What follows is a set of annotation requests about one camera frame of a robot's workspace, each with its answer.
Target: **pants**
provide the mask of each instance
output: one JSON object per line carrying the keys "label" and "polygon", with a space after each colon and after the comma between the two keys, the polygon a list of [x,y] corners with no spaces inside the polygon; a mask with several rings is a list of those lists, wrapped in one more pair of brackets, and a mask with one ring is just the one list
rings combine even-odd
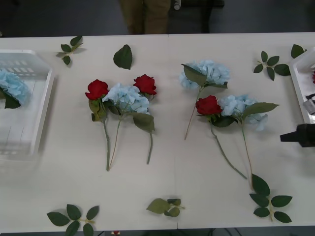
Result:
{"label": "pants", "polygon": [[120,0],[130,34],[167,33],[171,0]]}

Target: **plastic crate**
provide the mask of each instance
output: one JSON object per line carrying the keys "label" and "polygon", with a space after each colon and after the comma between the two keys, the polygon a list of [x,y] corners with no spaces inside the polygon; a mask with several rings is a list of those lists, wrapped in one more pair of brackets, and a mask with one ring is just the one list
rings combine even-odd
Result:
{"label": "plastic crate", "polygon": [[0,101],[0,160],[27,160],[38,152],[53,70],[30,50],[0,50],[0,69],[17,74],[31,93],[17,109],[4,109]]}
{"label": "plastic crate", "polygon": [[307,50],[292,60],[289,68],[304,122],[314,124],[315,116],[307,112],[303,103],[307,101],[305,96],[315,93],[315,84],[312,78],[315,71],[315,48]]}

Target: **table surface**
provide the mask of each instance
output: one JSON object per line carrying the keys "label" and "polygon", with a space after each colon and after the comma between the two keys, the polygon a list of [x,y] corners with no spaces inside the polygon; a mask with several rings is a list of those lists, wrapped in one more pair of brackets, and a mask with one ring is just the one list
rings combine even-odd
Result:
{"label": "table surface", "polygon": [[[266,129],[246,129],[253,172],[265,179],[271,196],[291,195],[282,210],[292,219],[287,225],[313,225],[315,159],[313,148],[281,143],[280,134],[303,123],[290,77],[253,74],[260,52],[280,56],[289,63],[293,44],[314,45],[315,33],[203,34],[84,37],[80,53],[67,68],[54,52],[70,37],[1,38],[0,49],[31,49],[42,56],[57,74],[40,144],[40,157],[23,171],[5,178],[0,172],[1,232],[65,231],[46,213],[75,204],[86,214],[100,205],[97,230],[152,230],[178,228],[254,227],[284,225],[253,215],[256,204],[249,197],[249,182],[223,159],[209,125],[195,116],[184,141],[196,91],[186,91],[178,77],[181,63],[212,59],[231,70],[229,89],[208,88],[202,96],[218,98],[243,93],[259,101],[280,104],[268,114]],[[113,55],[124,44],[133,52],[131,70],[118,68]],[[137,76],[154,76],[158,95],[150,106],[156,132],[150,165],[146,165],[149,136],[122,123],[116,161],[106,172],[106,145],[101,123],[91,121],[84,93],[95,80],[109,86],[132,85]],[[110,117],[109,133],[116,134],[117,119]],[[215,129],[231,162],[249,174],[242,134],[237,125]],[[1,168],[14,171],[17,163]],[[145,210],[154,198],[182,199],[186,207],[178,218]]]}

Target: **hydrangea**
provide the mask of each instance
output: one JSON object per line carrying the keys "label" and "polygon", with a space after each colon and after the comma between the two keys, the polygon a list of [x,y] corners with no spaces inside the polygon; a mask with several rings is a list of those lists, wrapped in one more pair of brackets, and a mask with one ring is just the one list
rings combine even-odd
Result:
{"label": "hydrangea", "polygon": [[139,112],[148,114],[149,101],[139,94],[140,90],[136,86],[123,86],[121,83],[113,86],[108,94],[103,98],[109,99],[125,112]]}
{"label": "hydrangea", "polygon": [[[244,110],[255,104],[257,101],[255,99],[249,99],[248,95],[234,96],[230,95],[218,100],[218,104],[221,106],[222,116],[234,116],[239,117],[243,114]],[[253,114],[246,118],[246,123],[257,125],[256,131],[261,131],[264,129],[264,124],[268,120],[268,115]]]}
{"label": "hydrangea", "polygon": [[[223,85],[230,80],[230,70],[223,64],[216,63],[212,60],[202,60],[200,63],[192,62],[188,64],[190,67],[207,76],[207,82]],[[181,85],[188,89],[198,88],[198,84],[189,80],[185,73],[182,72],[179,80]]]}
{"label": "hydrangea", "polygon": [[21,105],[26,102],[29,88],[16,74],[0,70],[0,87],[18,100]]}

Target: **red rose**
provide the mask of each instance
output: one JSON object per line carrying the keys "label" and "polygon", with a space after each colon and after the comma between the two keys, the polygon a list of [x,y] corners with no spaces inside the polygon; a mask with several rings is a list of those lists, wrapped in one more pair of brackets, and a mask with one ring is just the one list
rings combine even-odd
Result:
{"label": "red rose", "polygon": [[202,115],[213,115],[222,112],[221,107],[217,103],[217,98],[214,96],[199,98],[196,102],[196,108]]}
{"label": "red rose", "polygon": [[134,86],[138,87],[140,92],[147,93],[149,95],[156,95],[157,92],[154,90],[157,88],[154,86],[153,77],[149,77],[147,75],[143,75],[134,80],[136,83]]}
{"label": "red rose", "polygon": [[90,83],[88,86],[88,91],[89,92],[86,92],[85,95],[90,100],[98,100],[109,92],[108,85],[101,80],[94,80],[92,83]]}

